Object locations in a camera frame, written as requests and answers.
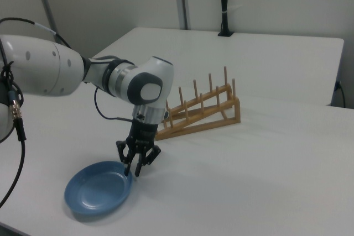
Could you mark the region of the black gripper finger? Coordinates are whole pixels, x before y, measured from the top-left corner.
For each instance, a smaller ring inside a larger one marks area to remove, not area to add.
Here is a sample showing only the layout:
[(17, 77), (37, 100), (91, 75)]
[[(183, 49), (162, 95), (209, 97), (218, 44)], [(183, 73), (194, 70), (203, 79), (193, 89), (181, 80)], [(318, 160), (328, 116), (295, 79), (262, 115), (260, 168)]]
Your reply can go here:
[(140, 171), (142, 166), (150, 165), (155, 158), (160, 154), (161, 149), (157, 145), (153, 145), (152, 147), (144, 146), (139, 151), (139, 160), (135, 170), (135, 176), (138, 177), (140, 175)]
[(119, 159), (125, 164), (124, 175), (128, 176), (131, 168), (132, 154), (131, 149), (128, 147), (126, 141), (116, 141)]

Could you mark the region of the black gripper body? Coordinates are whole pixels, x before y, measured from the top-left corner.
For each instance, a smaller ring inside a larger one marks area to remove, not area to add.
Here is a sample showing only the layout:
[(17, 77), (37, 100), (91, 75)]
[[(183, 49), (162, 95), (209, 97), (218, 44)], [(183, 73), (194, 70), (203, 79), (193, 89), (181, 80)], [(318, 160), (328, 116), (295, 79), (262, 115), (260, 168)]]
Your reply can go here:
[(144, 147), (152, 147), (157, 132), (157, 124), (145, 124), (137, 119), (132, 120), (131, 129), (126, 139), (128, 147), (131, 149), (132, 157)]

